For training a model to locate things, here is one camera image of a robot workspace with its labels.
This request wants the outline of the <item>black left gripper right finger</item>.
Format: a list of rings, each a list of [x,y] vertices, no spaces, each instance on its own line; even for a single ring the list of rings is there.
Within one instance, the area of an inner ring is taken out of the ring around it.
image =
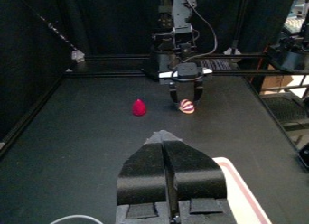
[[[167,167],[172,172],[172,187],[177,200],[227,198],[223,172],[204,153],[181,142],[165,130],[160,131]]]

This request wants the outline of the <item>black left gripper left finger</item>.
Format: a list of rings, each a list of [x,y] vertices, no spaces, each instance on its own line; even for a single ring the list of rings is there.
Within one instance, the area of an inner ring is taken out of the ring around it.
[[[167,200],[163,139],[165,130],[153,132],[122,163],[117,175],[117,205],[155,203]]]

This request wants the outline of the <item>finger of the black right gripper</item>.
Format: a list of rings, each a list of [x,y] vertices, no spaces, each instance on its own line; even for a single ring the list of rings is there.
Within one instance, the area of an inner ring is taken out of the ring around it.
[[[169,94],[169,98],[172,100],[172,103],[177,104],[179,103],[177,89],[176,89],[176,84],[173,82],[168,83],[168,94]]]
[[[201,94],[203,94],[203,81],[199,79],[193,81],[193,95],[192,95],[193,104],[197,104]]]

